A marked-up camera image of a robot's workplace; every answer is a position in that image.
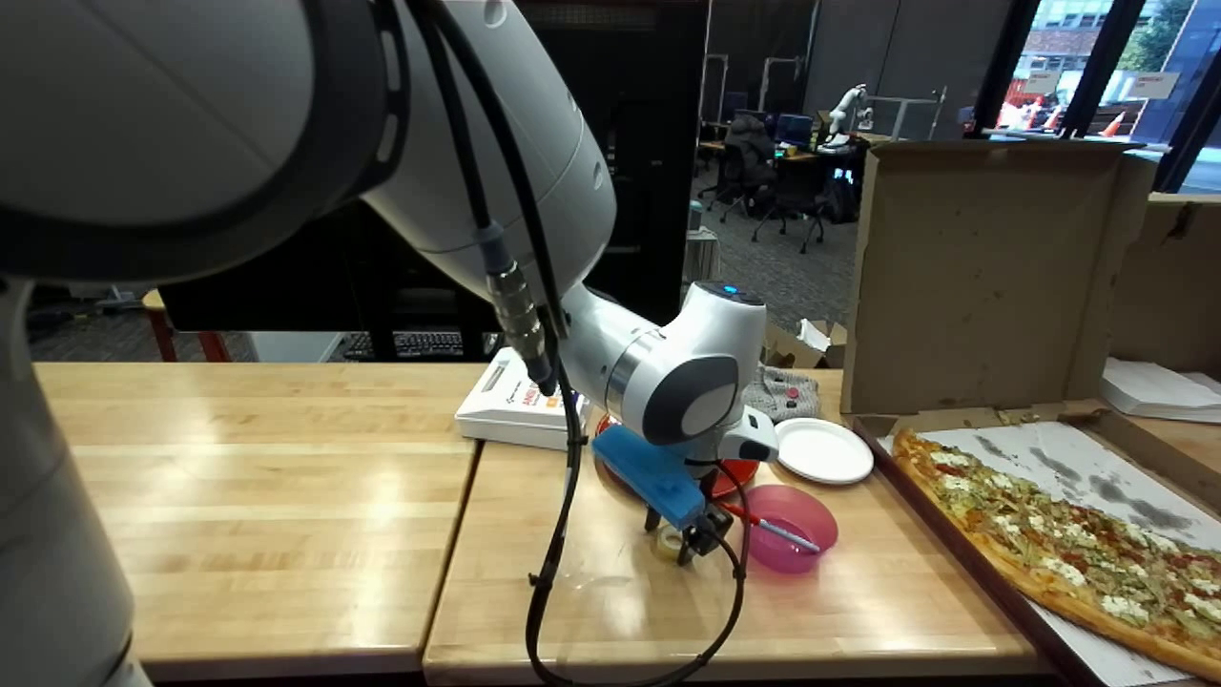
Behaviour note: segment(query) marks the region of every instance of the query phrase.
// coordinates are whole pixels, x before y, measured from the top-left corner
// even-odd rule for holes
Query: black chair
[[[745,207],[748,216],[757,216],[757,193],[764,192],[764,184],[772,180],[768,168],[772,158],[772,140],[729,140],[718,163],[718,184],[707,187],[718,193],[721,220],[729,216],[734,207]]]
[[[725,124],[697,124],[689,180],[721,160]]]
[[[818,224],[813,243],[829,242],[829,216],[830,216],[830,180],[835,168],[843,168],[835,158],[800,158],[800,160],[772,160],[772,184],[759,187],[757,208],[759,216],[777,216],[777,233],[791,230],[791,220],[805,216]]]

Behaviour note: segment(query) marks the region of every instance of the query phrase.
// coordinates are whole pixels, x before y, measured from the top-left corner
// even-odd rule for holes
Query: wooden table
[[[1133,418],[1153,440],[1174,445],[1174,458],[1158,458],[1153,469],[1194,497],[1221,518],[1221,429],[1218,425],[1171,425]]]
[[[39,366],[154,677],[418,672],[479,366]]]
[[[841,408],[841,374],[818,374]],[[561,453],[486,445],[425,655],[431,684],[529,684],[528,572],[538,570],[565,485]],[[1035,677],[1038,654],[969,579],[921,514],[875,472],[807,490],[841,518],[813,577],[748,579],[745,618],[711,678],[807,677]],[[656,677],[693,655],[729,605],[729,565],[674,570],[641,535],[641,509],[584,469],[543,655],[579,678]]]

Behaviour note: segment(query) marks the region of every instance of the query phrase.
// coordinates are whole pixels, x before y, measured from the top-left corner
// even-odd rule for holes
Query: cardboard
[[[807,366],[813,370],[813,366],[820,366],[823,353],[805,347],[791,328],[772,320],[759,359],[768,366]]]
[[[852,429],[885,453],[900,429],[1067,425],[1115,450],[1106,469],[1150,469],[1128,469],[1128,491],[1166,485],[1218,514],[1221,478],[1099,397],[1106,353],[1221,366],[1221,202],[1150,202],[1153,160],[1110,144],[875,144],[866,163]],[[1117,669],[1124,654],[1080,649],[1071,630],[1021,613],[926,497],[880,465],[1054,669]],[[1165,677],[1128,655],[1122,669],[1128,684]]]
[[[1099,397],[1103,300],[1153,160],[1115,144],[870,144],[843,412]]]
[[[1221,366],[1221,197],[1153,193],[1106,300],[1115,359]]]

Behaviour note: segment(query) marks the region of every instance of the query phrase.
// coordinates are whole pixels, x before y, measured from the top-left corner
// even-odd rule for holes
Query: robotic arm
[[[846,89],[843,96],[841,96],[841,102],[835,102],[835,112],[829,113],[829,136],[841,136],[841,124],[843,124],[843,118],[852,118],[852,107],[858,102],[858,100],[866,100],[866,93],[870,93],[870,85],[853,85],[853,89]]]
[[[411,19],[440,2],[409,2],[4,0],[0,512],[46,518],[61,491],[39,485],[77,485],[24,345],[29,281],[224,271],[350,197],[365,197],[418,257],[488,296],[543,384],[554,331],[573,384],[617,408],[648,441],[707,458],[768,453],[772,418],[739,403],[759,383],[764,306],[693,286],[670,325],[654,325],[590,292],[584,275],[615,224],[606,160],[520,9],[445,0],[436,16],[464,33],[523,158],[515,163],[498,154],[495,112],[453,68],[488,193],[492,220],[479,224],[426,53],[431,25]],[[520,202],[523,177],[533,220]],[[66,539],[99,532],[80,490],[71,502],[71,518],[28,532],[28,551],[0,544],[0,663],[14,684],[103,684],[99,663],[127,640],[131,604],[114,558],[95,552],[103,562],[91,565],[103,600],[84,595],[67,572],[89,544],[66,551]],[[29,579],[46,586],[40,600],[89,605],[61,618],[52,649],[20,630],[46,613],[11,595]]]

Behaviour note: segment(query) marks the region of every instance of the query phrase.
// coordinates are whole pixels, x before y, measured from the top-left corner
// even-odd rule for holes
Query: office chair
[[[718,187],[711,187],[718,193],[721,220],[729,216],[734,207],[745,207],[748,216],[757,216],[757,193],[764,192],[764,184],[772,180],[768,168],[772,144],[764,140],[729,140],[718,163]]]
[[[830,197],[829,184],[835,180],[841,160],[830,158],[807,158],[807,160],[772,160],[772,184],[759,187],[757,208],[759,216],[777,216],[777,233],[791,230],[792,216],[813,220],[813,243],[829,242],[829,216]]]

